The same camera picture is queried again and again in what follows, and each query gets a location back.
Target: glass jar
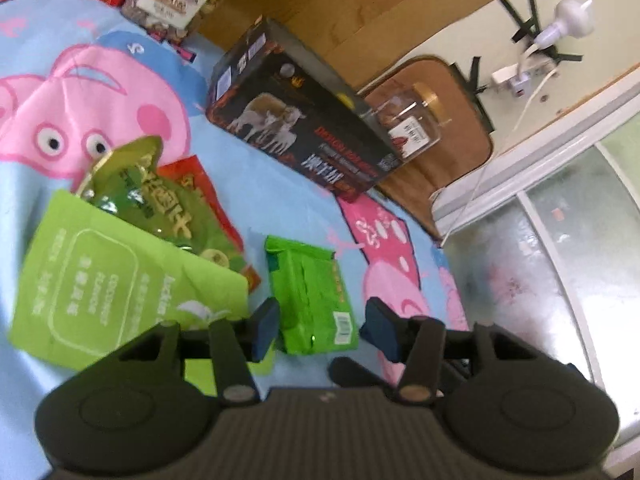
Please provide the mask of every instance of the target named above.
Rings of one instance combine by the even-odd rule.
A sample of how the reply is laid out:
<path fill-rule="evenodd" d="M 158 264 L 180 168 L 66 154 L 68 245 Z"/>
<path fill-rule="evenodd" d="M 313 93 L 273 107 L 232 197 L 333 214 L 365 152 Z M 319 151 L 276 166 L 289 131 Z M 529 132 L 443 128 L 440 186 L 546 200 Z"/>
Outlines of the glass jar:
<path fill-rule="evenodd" d="M 374 113 L 405 162 L 438 142 L 450 121 L 438 96 L 420 82 L 397 92 Z"/>

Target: ribbed black surface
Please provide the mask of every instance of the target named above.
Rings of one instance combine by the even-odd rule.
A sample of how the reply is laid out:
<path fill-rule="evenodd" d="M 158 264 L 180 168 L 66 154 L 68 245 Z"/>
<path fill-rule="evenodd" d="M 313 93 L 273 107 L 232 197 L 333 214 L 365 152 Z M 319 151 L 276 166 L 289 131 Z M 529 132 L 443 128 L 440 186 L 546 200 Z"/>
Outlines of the ribbed black surface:
<path fill-rule="evenodd" d="M 50 480 L 81 478 L 59 472 Z M 202 444 L 183 460 L 135 478 L 522 480 L 526 476 L 475 460 L 456 447 L 430 410 L 399 406 L 372 388 L 272 390 L 258 406 L 224 412 Z M 594 468 L 562 478 L 607 476 Z"/>

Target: round black knob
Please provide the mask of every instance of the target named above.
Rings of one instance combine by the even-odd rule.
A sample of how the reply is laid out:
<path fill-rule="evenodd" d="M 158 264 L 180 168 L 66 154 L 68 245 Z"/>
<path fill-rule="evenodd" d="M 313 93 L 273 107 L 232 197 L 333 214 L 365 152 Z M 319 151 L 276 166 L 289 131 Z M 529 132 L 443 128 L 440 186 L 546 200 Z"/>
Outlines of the round black knob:
<path fill-rule="evenodd" d="M 172 463 L 199 443 L 214 415 L 210 399 L 180 377 L 149 378 L 137 365 L 80 374 L 42 401 L 36 435 L 52 465 L 126 476 Z"/>
<path fill-rule="evenodd" d="M 546 359 L 498 361 L 445 400 L 445 420 L 472 455 L 503 469 L 557 475 L 588 468 L 618 432 L 609 397 Z"/>

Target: white cable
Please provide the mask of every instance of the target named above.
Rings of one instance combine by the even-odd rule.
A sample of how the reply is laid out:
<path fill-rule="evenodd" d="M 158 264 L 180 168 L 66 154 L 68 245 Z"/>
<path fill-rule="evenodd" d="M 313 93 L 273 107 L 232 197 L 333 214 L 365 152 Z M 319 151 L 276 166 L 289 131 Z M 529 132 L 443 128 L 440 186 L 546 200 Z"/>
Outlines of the white cable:
<path fill-rule="evenodd" d="M 527 59 L 529 58 L 529 56 L 531 56 L 531 54 L 536 52 L 538 48 L 538 44 L 534 43 L 520 56 L 520 59 L 518 60 L 518 79 L 522 77 L 522 72 L 524 72 L 524 64 L 527 62 Z"/>
<path fill-rule="evenodd" d="M 492 155 L 489 157 L 489 160 L 486 161 L 484 166 L 480 169 L 480 173 L 478 175 L 478 181 L 476 182 L 476 186 L 474 187 L 473 191 L 471 192 L 471 196 L 469 197 L 469 200 L 466 201 L 465 206 L 462 208 L 460 213 L 458 213 L 456 215 L 456 217 L 454 218 L 453 222 L 451 223 L 449 229 L 447 230 L 447 233 L 444 235 L 444 238 L 442 239 L 442 243 L 440 245 L 441 247 L 444 247 L 444 244 L 447 243 L 447 240 L 449 239 L 449 235 L 453 232 L 453 229 L 458 227 L 458 222 L 465 215 L 466 210 L 469 208 L 469 205 L 476 198 L 476 193 L 478 192 L 478 189 L 480 189 L 480 185 L 484 181 L 484 174 L 486 173 L 486 170 L 489 167 L 489 165 L 491 164 L 492 160 L 494 160 L 494 158 L 496 158 L 497 156 L 500 156 L 502 154 L 503 147 L 508 144 L 508 140 L 511 139 L 513 134 L 520 127 L 520 123 L 524 119 L 524 116 L 527 113 L 527 110 L 529 110 L 529 106 L 531 106 L 531 103 L 533 102 L 533 99 L 536 98 L 536 96 L 542 90 L 542 87 L 546 84 L 547 81 L 549 81 L 551 79 L 553 74 L 555 74 L 557 71 L 558 71 L 558 67 L 556 66 L 551 72 L 549 72 L 547 75 L 545 75 L 544 79 L 540 82 L 538 87 L 533 91 L 533 94 L 530 95 L 529 99 L 525 103 L 524 108 L 522 109 L 522 111 L 520 113 L 520 117 L 516 121 L 516 125 L 513 127 L 513 130 L 511 130 L 510 133 L 504 138 L 504 140 L 502 142 L 502 145 L 500 146 L 500 149 L 498 150 L 496 148 L 494 150 L 494 152 L 492 153 Z"/>

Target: gold jar lid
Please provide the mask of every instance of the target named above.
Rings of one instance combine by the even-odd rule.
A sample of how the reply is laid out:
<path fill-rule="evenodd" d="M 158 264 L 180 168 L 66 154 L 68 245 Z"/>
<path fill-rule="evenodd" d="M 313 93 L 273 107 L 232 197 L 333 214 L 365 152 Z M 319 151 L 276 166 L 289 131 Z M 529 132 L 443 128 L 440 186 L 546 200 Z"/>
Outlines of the gold jar lid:
<path fill-rule="evenodd" d="M 415 82 L 413 84 L 413 88 L 427 105 L 428 110 L 433 114 L 433 117 L 438 121 L 440 126 L 447 124 L 451 120 L 451 117 L 447 114 L 442 102 L 436 95 L 436 92 L 431 90 L 428 85 L 421 82 Z"/>

